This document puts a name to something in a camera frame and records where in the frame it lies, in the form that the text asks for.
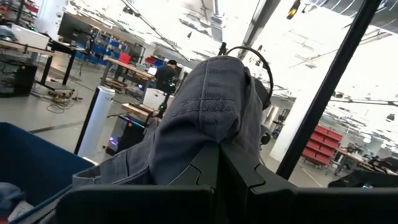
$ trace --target gray fabric cover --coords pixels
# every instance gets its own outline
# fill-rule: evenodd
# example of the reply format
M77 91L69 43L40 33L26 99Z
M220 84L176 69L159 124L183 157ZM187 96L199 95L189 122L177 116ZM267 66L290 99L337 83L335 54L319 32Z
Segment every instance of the gray fabric cover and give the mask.
M262 104L237 58L213 57L186 78L154 132L97 167L74 175L83 184L171 183L206 142L230 139L259 157Z

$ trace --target person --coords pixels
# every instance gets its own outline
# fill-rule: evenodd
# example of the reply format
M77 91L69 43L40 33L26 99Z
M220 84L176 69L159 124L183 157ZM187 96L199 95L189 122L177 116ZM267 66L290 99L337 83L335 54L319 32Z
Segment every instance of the person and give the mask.
M175 60L169 60L166 65L159 67L156 71L156 89L166 92L167 85L171 78L177 77L178 73L175 69L177 62Z

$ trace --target red storage cabinet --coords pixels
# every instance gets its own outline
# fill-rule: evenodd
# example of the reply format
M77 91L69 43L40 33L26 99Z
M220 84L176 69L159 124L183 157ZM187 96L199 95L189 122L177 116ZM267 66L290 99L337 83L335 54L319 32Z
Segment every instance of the red storage cabinet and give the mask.
M342 139L341 134L318 125L311 135L302 157L319 166L328 165Z

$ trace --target white pillar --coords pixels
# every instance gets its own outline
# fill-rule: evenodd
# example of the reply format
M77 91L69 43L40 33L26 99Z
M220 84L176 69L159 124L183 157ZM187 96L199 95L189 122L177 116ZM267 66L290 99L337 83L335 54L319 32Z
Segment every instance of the white pillar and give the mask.
M285 125L271 150L270 156L279 162L284 158L295 133L300 127L304 116L326 75L326 71L317 70L316 73L311 74L311 70L308 69L307 71L303 71L303 73L297 73L297 75L311 81L309 81L310 83L308 83L308 85L303 86L301 91L297 92L295 103L293 104L293 107L285 120Z
M58 30L67 4L67 0L42 0L35 22L37 30L58 40Z

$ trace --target black shirt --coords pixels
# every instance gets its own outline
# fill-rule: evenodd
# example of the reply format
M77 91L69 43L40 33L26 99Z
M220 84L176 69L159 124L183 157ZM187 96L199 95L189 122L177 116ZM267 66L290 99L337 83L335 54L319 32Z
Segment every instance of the black shirt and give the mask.
M177 71L167 65L159 67L156 71L156 89L166 92L168 82L171 78L178 76Z

